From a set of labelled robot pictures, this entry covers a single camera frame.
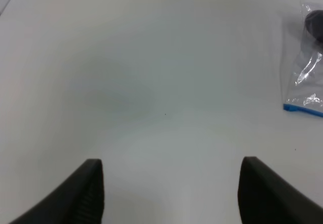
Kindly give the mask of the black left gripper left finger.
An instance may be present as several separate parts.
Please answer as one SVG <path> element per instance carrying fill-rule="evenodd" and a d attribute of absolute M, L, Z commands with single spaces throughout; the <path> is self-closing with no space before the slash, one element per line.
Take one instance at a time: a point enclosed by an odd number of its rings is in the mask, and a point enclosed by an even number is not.
<path fill-rule="evenodd" d="M 88 159 L 12 223 L 102 223 L 104 177 L 100 159 Z"/>

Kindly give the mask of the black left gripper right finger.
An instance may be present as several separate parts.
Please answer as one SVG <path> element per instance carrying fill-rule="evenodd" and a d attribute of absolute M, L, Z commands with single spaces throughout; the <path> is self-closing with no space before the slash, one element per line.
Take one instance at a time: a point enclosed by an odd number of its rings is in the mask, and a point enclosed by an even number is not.
<path fill-rule="evenodd" d="M 254 156 L 243 158 L 238 186 L 242 223 L 322 223 L 322 207 Z"/>

